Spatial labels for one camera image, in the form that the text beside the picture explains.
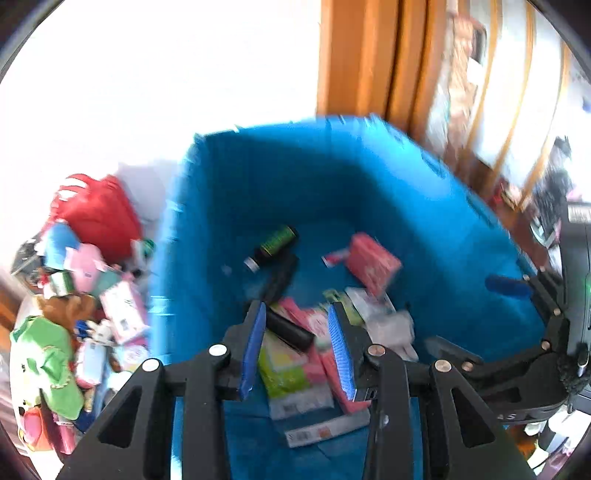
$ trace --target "blue plastic container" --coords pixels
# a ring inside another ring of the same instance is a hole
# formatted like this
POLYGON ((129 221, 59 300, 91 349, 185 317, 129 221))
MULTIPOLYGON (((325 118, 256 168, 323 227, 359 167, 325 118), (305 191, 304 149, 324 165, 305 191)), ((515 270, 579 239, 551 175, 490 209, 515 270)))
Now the blue plastic container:
MULTIPOLYGON (((423 348, 431 335, 491 361, 535 345, 543 333, 530 302, 485 288, 489 274, 532 274, 486 205, 381 120, 325 118, 195 137, 157 244, 152 354, 165 363, 186 360, 241 322, 244 301, 265 278, 243 260, 285 224, 300 233, 300 268, 287 294, 302 307, 323 301, 328 288, 358 285, 344 265, 327 269, 321 260, 354 232, 396 255, 403 268, 388 295, 396 307, 409 306, 424 362, 432 360, 423 348)), ((235 480, 361 478, 366 429, 290 450, 282 425, 268 418, 260 380, 246 402, 225 411, 235 480)), ((413 415, 419 479, 416 409, 413 415)))

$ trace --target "red box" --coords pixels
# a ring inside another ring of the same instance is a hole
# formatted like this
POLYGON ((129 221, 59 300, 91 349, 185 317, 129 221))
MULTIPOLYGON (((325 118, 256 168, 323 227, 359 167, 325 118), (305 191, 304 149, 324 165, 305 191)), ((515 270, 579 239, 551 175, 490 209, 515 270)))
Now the red box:
POLYGON ((356 233, 351 237, 349 271, 365 285, 368 291, 380 298, 388 288, 394 274, 402 267, 398 258, 367 233, 356 233))

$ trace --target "brown plush toy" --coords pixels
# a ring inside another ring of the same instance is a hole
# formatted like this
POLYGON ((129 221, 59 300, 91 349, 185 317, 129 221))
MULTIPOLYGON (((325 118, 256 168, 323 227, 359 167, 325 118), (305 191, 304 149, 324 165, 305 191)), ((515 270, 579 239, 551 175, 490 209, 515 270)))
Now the brown plush toy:
POLYGON ((91 295, 55 296, 49 300, 43 295, 36 295, 35 298, 43 316, 70 333, 74 332, 77 320, 92 320, 96 310, 95 299, 91 295))

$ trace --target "white cap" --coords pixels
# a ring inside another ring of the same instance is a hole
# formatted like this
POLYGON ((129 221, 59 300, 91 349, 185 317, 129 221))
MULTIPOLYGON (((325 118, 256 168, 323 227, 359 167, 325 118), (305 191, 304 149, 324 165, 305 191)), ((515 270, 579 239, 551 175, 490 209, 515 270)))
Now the white cap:
POLYGON ((258 264, 257 264, 257 263, 256 263, 256 262, 255 262, 255 261, 254 261, 254 260, 253 260, 251 257, 248 257, 248 258, 247 258, 247 259, 244 261, 244 264, 245 264, 245 265, 246 265, 248 268, 250 268, 252 272, 256 272, 256 271, 258 271, 258 270, 259 270, 259 268, 260 268, 260 267, 258 266, 258 264))

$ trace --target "green label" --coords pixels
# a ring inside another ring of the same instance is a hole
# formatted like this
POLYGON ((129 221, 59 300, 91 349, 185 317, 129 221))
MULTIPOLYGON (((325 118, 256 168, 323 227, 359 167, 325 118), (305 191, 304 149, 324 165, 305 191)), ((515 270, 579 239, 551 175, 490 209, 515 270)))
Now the green label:
POLYGON ((293 232, 293 230, 286 226, 285 228, 282 228, 273 234, 269 240, 261 245, 261 248, 269 255, 273 256, 281 249, 281 247, 283 247, 283 245, 285 245, 295 236, 296 234, 293 232))

